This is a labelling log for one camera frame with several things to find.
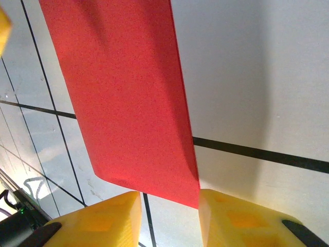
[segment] red sheet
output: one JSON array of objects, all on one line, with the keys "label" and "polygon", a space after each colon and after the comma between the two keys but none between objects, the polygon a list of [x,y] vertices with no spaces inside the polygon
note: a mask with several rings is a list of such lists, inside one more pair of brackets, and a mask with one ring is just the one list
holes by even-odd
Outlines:
[{"label": "red sheet", "polygon": [[40,0],[95,174],[197,207],[169,0]]}]

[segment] black cable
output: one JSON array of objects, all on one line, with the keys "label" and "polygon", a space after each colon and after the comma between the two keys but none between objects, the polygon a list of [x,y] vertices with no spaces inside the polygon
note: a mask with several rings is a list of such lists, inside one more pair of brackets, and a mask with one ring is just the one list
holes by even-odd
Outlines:
[{"label": "black cable", "polygon": [[6,216],[11,216],[11,213],[9,213],[8,211],[4,210],[3,208],[0,208],[0,213],[3,213]]},{"label": "black cable", "polygon": [[0,199],[3,197],[6,204],[8,206],[10,206],[11,208],[15,209],[16,210],[16,207],[14,204],[12,204],[10,201],[8,201],[8,193],[9,193],[9,190],[5,189],[1,194],[0,194]]}]

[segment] yellow object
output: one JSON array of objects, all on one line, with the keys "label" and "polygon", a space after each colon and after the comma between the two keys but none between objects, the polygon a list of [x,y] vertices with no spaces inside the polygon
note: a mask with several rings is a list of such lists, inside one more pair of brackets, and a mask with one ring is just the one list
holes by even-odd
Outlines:
[{"label": "yellow object", "polygon": [[226,194],[202,189],[199,218],[204,247],[302,247],[282,223],[297,219]]},{"label": "yellow object", "polygon": [[62,227],[45,247],[138,246],[141,224],[139,192],[127,192],[49,221]]},{"label": "yellow object", "polygon": [[5,49],[5,45],[11,31],[11,22],[0,7],[0,56]]}]

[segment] white floor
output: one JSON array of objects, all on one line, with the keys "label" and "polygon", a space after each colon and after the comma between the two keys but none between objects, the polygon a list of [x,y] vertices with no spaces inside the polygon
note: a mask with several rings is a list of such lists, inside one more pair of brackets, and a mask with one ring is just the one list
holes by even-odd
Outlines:
[{"label": "white floor", "polygon": [[[329,162],[329,4],[171,2],[193,136]],[[129,191],[93,173],[38,1],[24,5],[45,73],[21,1],[0,5],[14,24],[0,100],[69,113],[1,102],[0,169],[53,218]],[[327,173],[195,151],[202,188],[291,214],[329,242]],[[148,202],[157,246],[202,246],[196,209]],[[145,203],[139,242],[152,247]]]}]

